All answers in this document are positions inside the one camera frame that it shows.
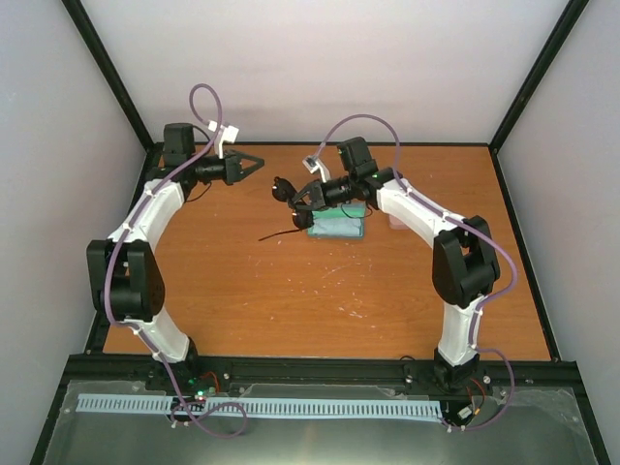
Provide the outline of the light blue cleaning cloth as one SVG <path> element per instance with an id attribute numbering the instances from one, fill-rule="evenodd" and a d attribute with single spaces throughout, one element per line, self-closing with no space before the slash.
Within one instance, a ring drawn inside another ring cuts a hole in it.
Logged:
<path id="1" fill-rule="evenodd" d="M 329 237 L 363 236 L 363 223 L 357 218 L 319 218 L 315 221 L 313 234 Z"/>

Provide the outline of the black sunglasses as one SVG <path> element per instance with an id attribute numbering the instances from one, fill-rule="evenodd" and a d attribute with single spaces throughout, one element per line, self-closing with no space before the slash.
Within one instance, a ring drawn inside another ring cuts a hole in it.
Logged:
<path id="1" fill-rule="evenodd" d="M 313 213 L 308 209 L 308 204 L 305 201 L 296 198 L 297 190 L 289 180 L 275 176 L 271 187 L 271 194 L 274 199 L 284 202 L 291 210 L 294 228 L 268 234 L 259 238 L 259 241 L 290 233 L 300 233 L 314 226 Z"/>

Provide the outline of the pink glasses case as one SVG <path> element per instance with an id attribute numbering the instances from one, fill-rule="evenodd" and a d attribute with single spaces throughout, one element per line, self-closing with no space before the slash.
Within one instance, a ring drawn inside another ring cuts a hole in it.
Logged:
<path id="1" fill-rule="evenodd" d="M 402 221 L 398 220 L 396 217 L 389 215 L 388 216 L 388 224 L 394 230 L 407 230 L 408 227 Z"/>

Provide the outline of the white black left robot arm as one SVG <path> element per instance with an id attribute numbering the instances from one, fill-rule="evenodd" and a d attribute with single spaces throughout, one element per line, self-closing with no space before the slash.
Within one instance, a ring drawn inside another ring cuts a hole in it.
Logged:
<path id="1" fill-rule="evenodd" d="M 154 252 L 174 214 L 199 183 L 221 180 L 233 185 L 264 166 L 264 160 L 233 150 L 233 125 L 207 124 L 213 149 L 196 149 L 195 126 L 171 123 L 164 128 L 162 159 L 148 169 L 138 201 L 120 227 L 86 249 L 95 308 L 114 326 L 129 328 L 154 359 L 166 361 L 169 380 L 180 389 L 194 388 L 202 367 L 197 349 L 165 307 L 166 289 Z"/>

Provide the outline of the black aluminium frame rail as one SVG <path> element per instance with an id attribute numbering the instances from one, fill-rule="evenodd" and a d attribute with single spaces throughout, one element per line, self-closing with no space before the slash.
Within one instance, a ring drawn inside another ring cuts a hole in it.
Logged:
<path id="1" fill-rule="evenodd" d="M 183 367 L 174 370 L 181 392 L 188 396 L 199 388 L 211 387 L 211 374 L 224 393 L 239 393 L 253 385 L 354 386 L 390 388 L 396 393 L 427 396 L 432 399 L 464 398 L 467 390 L 477 393 L 472 384 L 490 378 L 491 391 L 506 391 L 510 386 L 508 369 L 501 361 L 483 360 L 479 371 L 458 387 L 439 387 L 430 360 L 322 359 L 202 356 L 201 371 L 190 374 Z M 71 382 L 139 382 L 148 390 L 172 393 L 165 368 L 149 356 L 74 355 L 70 356 L 59 386 Z"/>

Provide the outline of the blue grey glasses case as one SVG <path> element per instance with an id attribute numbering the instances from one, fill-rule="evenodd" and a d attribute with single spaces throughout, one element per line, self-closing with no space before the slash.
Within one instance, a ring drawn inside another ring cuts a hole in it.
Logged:
<path id="1" fill-rule="evenodd" d="M 307 235 L 314 238 L 363 238 L 365 216 L 366 205 L 362 202 L 315 211 L 314 224 Z"/>

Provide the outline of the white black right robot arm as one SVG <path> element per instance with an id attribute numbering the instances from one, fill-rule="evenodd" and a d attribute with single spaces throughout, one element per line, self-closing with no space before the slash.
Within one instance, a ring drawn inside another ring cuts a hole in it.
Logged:
<path id="1" fill-rule="evenodd" d="M 330 178 L 319 158 L 304 165 L 320 178 L 296 190 L 284 180 L 272 188 L 275 199 L 292 211 L 295 226 L 307 230 L 314 215 L 350 201 L 361 201 L 395 218 L 431 248 L 432 284 L 444 303 L 442 335 L 434 351 L 433 377 L 450 391 L 464 384 L 480 360 L 478 333 L 483 301 L 500 277 L 490 229 L 480 216 L 455 215 L 415 189 L 392 168 L 380 169 L 361 137 L 337 146 L 345 175 Z"/>

